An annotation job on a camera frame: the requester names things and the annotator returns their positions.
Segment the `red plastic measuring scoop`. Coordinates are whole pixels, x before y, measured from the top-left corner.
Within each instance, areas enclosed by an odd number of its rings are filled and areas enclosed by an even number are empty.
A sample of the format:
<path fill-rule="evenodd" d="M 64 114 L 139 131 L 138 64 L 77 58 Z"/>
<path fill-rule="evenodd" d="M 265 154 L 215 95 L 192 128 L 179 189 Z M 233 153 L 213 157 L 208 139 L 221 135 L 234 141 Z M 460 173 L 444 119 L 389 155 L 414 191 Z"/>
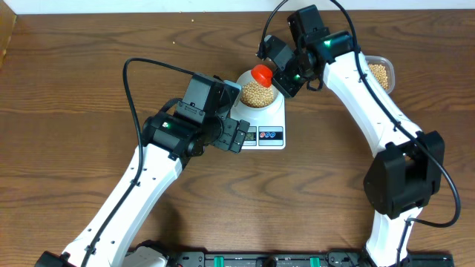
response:
<path fill-rule="evenodd" d="M 266 65 L 256 65 L 251 69 L 252 78 L 265 88 L 272 86 L 273 72 Z"/>

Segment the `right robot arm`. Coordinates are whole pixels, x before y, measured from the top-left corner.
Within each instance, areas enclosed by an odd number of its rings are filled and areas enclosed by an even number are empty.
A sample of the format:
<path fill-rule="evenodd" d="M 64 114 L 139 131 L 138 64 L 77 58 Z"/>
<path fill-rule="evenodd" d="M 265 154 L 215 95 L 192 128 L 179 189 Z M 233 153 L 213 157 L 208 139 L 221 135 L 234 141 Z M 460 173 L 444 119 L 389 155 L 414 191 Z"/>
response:
<path fill-rule="evenodd" d="M 364 192 L 375 211 L 364 266 L 433 266 L 407 250 L 422 209 L 440 189 L 445 143 L 408 119 L 372 74 L 354 29 L 331 33 L 314 5 L 287 19 L 294 46 L 263 34 L 258 55 L 275 64 L 273 85 L 287 98 L 318 81 L 344 104 L 373 154 Z"/>

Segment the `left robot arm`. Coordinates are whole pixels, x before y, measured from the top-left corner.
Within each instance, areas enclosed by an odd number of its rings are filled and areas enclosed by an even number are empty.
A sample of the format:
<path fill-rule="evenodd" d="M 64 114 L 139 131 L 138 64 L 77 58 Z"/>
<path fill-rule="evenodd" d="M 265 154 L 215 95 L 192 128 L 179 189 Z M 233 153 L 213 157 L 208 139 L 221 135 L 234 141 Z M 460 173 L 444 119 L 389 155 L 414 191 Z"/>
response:
<path fill-rule="evenodd" d="M 224 115 L 160 111 L 145 121 L 142 142 L 117 186 L 85 230 L 61 254 L 45 251 L 37 266 L 167 266 L 160 250 L 131 242 L 166 189 L 207 145 L 240 152 L 249 123 Z"/>

